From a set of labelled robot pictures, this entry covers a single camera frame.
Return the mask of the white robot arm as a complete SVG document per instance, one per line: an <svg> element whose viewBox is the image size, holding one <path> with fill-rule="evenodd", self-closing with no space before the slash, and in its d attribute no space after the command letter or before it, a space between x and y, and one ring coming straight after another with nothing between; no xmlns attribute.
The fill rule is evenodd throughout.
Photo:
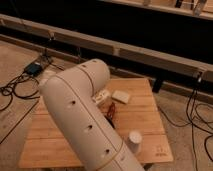
<svg viewBox="0 0 213 171"><path fill-rule="evenodd" d="M109 79L106 63L92 59L50 76L40 92L87 171L145 171L92 100Z"/></svg>

